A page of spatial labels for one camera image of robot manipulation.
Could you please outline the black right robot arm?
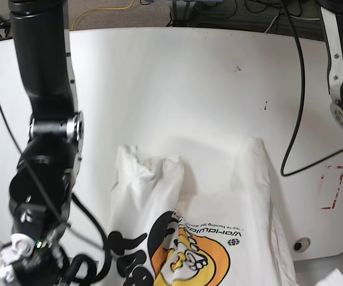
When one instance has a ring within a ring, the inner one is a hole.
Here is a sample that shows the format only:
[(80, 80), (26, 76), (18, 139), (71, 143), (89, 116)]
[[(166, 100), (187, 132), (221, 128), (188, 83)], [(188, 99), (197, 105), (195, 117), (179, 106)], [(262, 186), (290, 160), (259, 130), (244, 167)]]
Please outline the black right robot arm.
[(83, 145), (67, 2), (8, 5), (32, 114), (29, 140), (9, 186), (13, 227), (11, 241), (0, 248), (0, 279), (5, 285), (67, 285), (59, 241), (67, 227)]

